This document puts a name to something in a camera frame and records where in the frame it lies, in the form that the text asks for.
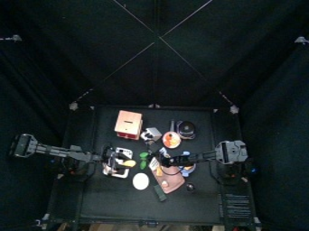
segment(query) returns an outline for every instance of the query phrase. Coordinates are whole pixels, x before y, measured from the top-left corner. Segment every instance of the cardboard box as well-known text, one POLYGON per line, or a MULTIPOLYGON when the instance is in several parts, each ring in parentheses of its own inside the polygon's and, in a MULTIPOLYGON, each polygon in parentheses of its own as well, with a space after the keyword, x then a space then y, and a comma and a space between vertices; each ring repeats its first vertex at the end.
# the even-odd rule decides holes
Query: cardboard box
POLYGON ((140 140, 142 130, 142 114, 119 111, 115 132, 119 137, 140 140))

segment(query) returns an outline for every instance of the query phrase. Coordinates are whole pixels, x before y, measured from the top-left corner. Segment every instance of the cable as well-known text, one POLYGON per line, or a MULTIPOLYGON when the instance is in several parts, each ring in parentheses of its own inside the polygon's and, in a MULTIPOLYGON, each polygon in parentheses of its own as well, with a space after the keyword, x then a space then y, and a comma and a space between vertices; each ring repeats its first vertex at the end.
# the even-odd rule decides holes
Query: cable
POLYGON ((173 173, 173 174, 165 172, 165 170, 164 170, 164 168, 162 168, 164 166, 162 166, 162 162, 161 162, 161 155, 162 155, 162 153, 160 153, 160 168, 161 168, 162 172, 164 172, 168 176, 176 176, 176 175, 178 175, 178 174, 181 173, 181 171, 185 169, 185 167, 182 167, 182 168, 180 169, 180 171, 178 171, 177 173, 173 173))

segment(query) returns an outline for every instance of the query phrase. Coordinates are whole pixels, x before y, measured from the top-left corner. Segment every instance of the black fabric enclosure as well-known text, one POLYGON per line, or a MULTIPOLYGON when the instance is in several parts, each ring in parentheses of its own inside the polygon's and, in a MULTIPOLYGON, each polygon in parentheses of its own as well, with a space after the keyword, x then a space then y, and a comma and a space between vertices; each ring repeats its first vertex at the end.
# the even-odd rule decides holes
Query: black fabric enclosure
POLYGON ((78 103, 236 106, 257 216, 308 230, 308 12, 301 0, 0 1, 0 229, 30 230, 55 177, 50 158, 7 160, 11 139, 63 145, 78 103))

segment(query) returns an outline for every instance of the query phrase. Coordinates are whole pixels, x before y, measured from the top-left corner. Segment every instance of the yellow object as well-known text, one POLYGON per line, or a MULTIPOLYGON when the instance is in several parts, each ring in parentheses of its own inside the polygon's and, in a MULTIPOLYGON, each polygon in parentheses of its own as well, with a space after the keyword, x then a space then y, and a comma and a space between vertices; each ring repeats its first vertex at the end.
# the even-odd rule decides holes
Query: yellow object
POLYGON ((137 164, 137 162, 134 160, 129 160, 123 163, 121 163, 121 165, 126 166, 126 167, 134 167, 137 164))
POLYGON ((157 168, 156 175, 157 175, 157 177, 162 177, 164 176, 164 172, 162 172, 161 166, 158 166, 158 168, 157 168))

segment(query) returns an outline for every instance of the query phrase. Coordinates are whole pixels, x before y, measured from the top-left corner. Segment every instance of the white plate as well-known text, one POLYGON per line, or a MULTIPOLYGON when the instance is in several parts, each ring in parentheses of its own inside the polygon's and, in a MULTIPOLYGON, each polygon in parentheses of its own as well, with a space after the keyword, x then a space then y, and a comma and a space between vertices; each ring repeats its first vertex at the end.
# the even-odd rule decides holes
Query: white plate
POLYGON ((144 190, 150 184, 149 176, 145 173, 138 173, 133 178, 133 185, 136 189, 144 190))

